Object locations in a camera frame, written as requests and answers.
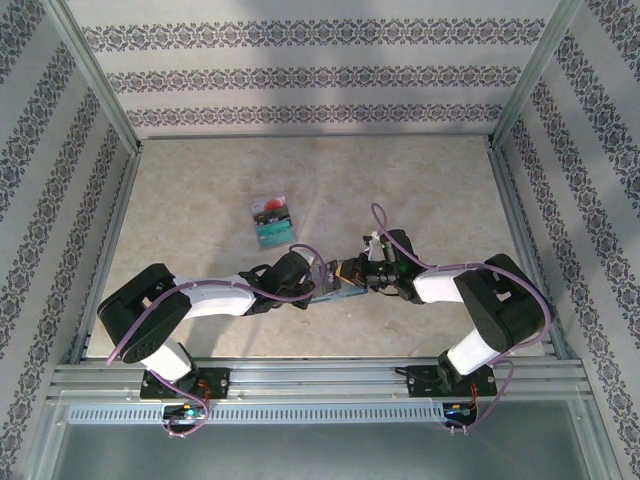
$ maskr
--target red object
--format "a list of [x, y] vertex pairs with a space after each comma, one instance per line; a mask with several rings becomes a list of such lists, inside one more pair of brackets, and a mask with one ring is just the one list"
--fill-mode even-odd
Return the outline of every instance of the red object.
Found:
[[264, 211], [270, 212], [271, 210], [276, 210], [280, 207], [284, 207], [284, 202], [279, 198], [272, 198], [264, 204]]

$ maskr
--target beige floor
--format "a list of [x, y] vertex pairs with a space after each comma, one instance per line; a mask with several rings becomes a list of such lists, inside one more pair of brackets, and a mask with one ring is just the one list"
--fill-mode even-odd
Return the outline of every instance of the beige floor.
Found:
[[[286, 247], [258, 249], [249, 202], [277, 192], [299, 240], [326, 259], [361, 251], [372, 201], [428, 262], [515, 258], [481, 137], [155, 140], [145, 143], [105, 296], [153, 262], [193, 277], [273, 263]], [[187, 320], [173, 337], [194, 356], [407, 356], [438, 355], [471, 328], [461, 304], [368, 294], [304, 312]], [[96, 321], [89, 356], [112, 348]]]

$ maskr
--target patterned wallpaper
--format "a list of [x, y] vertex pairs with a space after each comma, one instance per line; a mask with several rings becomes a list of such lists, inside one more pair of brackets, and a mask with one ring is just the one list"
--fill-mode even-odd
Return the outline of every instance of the patterned wallpaper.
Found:
[[22, 478], [73, 343], [127, 151], [38, 0], [2, 2], [0, 479]]
[[630, 1], [583, 4], [503, 146], [624, 478], [640, 478], [638, 22]]
[[69, 1], [141, 138], [490, 133], [556, 4]]

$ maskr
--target black mount bracket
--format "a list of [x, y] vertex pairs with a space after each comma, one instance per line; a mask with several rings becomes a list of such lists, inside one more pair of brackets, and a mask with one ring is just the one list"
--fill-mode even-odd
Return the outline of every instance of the black mount bracket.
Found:
[[479, 397], [494, 397], [498, 390], [493, 370], [484, 365], [450, 389], [444, 388], [438, 376], [438, 365], [409, 365], [396, 368], [396, 373], [406, 377], [410, 398], [470, 397], [471, 384], [478, 387]]
[[[228, 368], [198, 368], [198, 374], [190, 382], [190, 387], [178, 384], [177, 386], [199, 398], [206, 398], [207, 390], [200, 384], [204, 381], [209, 387], [209, 398], [211, 400], [221, 400], [227, 398], [229, 393], [229, 376], [231, 370]], [[142, 400], [165, 400], [172, 398], [182, 398], [173, 390], [165, 387], [148, 370], [142, 376], [142, 387], [140, 388], [140, 398]]]

